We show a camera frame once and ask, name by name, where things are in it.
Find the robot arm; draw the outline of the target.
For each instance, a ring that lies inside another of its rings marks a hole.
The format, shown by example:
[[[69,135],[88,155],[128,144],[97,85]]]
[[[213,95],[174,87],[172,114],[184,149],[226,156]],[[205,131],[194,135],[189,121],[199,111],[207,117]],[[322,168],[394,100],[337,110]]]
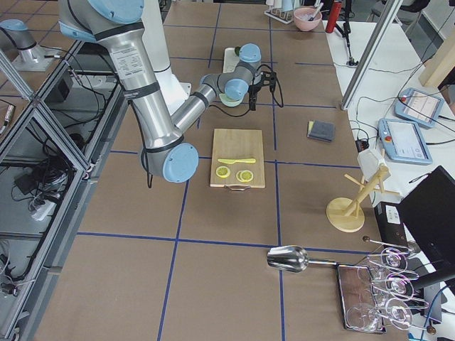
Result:
[[[157,175],[171,183],[190,179],[199,155],[184,141],[185,132],[219,94],[240,100],[259,84],[262,55],[248,43],[232,72],[209,74],[174,112],[168,110],[157,75],[170,68],[157,1],[59,1],[64,36],[103,46],[113,62],[138,121],[147,180]]]

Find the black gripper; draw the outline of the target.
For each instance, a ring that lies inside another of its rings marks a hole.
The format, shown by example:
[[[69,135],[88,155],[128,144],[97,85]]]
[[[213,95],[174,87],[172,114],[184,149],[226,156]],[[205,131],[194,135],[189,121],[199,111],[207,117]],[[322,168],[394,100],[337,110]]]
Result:
[[[257,93],[263,88],[268,87],[269,92],[274,95],[277,85],[277,74],[274,71],[261,71],[260,79],[257,83],[249,86],[248,94],[249,98],[249,108],[252,111],[256,111],[257,103]]]

